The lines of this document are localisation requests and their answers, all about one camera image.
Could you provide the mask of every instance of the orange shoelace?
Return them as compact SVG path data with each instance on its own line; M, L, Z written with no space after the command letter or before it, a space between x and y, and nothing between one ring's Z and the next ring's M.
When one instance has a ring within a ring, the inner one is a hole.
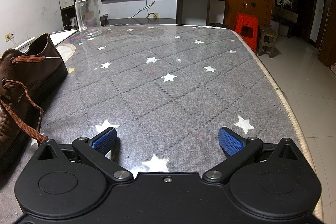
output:
M14 59L11 59L11 63L13 65L15 65L16 63L19 62L25 62L25 63L40 63L46 59L49 58L58 58L59 57L44 57L44 56L25 56L25 55L21 55L18 56ZM37 104L35 104L33 102L33 100L30 98L29 94L28 94L28 89L27 87L19 81L14 81L14 80L8 80L8 79L4 79L2 80L2 85L5 88L23 88L25 90L25 94L26 94L26 98L28 99L28 101L31 103L32 106L34 106L36 109L38 109L40 111L40 117L39 117L39 122L37 125L37 128L39 129L41 126L41 121L42 121L42 116L43 116L43 109L38 106ZM30 137L32 137L33 139L37 140L38 145L40 145L41 142L43 142L44 140L47 140L48 137L43 136L41 133L39 133L37 130L35 130L34 128L30 127L28 124L26 124L25 122L23 122L15 113L14 111L5 104L5 102L3 100L1 100L0 98L0 103L1 105L6 109L6 111L8 112L8 114L12 117L12 119L16 122L17 126L23 130L24 132L26 132Z

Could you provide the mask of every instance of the tiled floor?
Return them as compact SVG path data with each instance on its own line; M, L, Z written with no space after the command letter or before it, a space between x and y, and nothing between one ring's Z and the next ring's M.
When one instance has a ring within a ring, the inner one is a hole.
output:
M324 221L336 224L336 75L298 37L278 36L276 48L274 58L259 58L299 121L322 184Z

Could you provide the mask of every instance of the white drawer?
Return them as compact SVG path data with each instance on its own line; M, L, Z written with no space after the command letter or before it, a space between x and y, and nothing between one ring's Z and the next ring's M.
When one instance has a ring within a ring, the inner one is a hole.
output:
M72 6L74 4L74 0L59 0L59 5L61 9Z

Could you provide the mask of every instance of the cabinet door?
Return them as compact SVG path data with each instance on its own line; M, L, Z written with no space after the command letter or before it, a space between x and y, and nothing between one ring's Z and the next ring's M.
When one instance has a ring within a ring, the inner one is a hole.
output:
M259 26L265 25L268 1L266 0L245 0L244 14L258 18Z
M224 24L232 30L235 25L236 13L243 13L245 0L226 0L224 10Z

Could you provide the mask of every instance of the blue textured pad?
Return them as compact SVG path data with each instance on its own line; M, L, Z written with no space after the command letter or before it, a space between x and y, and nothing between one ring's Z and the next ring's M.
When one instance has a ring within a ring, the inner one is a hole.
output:
M115 146L117 131L112 129L92 143L92 148L104 156Z
M240 140L226 132L223 128L218 131L218 142L230 156L234 155L244 147Z

